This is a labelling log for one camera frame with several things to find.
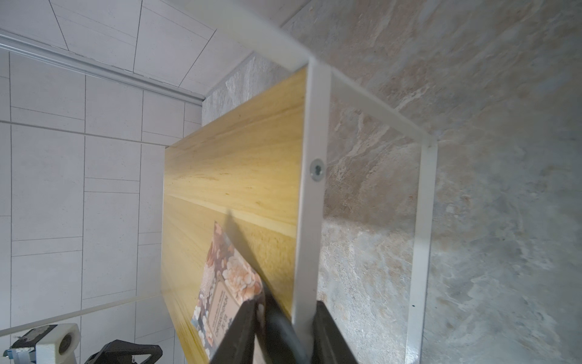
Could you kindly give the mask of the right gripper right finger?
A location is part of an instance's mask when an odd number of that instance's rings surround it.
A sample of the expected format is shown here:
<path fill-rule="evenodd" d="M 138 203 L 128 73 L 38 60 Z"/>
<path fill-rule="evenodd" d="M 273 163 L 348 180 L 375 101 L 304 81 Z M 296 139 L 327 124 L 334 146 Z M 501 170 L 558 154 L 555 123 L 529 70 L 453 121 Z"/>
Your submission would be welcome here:
<path fill-rule="evenodd" d="M 316 364 L 358 364 L 353 352 L 325 306 L 318 301 L 313 321 L 314 350 L 312 363 Z"/>

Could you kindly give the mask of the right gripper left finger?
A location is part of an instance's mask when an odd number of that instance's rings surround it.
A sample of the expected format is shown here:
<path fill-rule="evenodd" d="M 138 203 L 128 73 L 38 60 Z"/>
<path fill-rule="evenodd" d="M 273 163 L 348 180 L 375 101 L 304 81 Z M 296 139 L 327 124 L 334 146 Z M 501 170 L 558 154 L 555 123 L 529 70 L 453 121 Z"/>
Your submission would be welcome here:
<path fill-rule="evenodd" d="M 255 339 L 260 329 L 258 301 L 245 301 L 226 332 L 210 364 L 253 364 Z"/>

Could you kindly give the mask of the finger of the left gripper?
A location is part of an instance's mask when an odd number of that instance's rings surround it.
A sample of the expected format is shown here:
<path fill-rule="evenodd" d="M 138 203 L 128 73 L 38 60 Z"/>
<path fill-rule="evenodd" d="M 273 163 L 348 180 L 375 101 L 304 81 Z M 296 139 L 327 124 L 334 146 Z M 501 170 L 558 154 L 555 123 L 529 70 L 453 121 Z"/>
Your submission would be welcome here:
<path fill-rule="evenodd" d="M 154 364 L 162 358 L 163 350 L 159 345 L 115 340 L 90 356 L 85 364 L 136 364 L 136 356 L 145 356 L 140 364 Z"/>

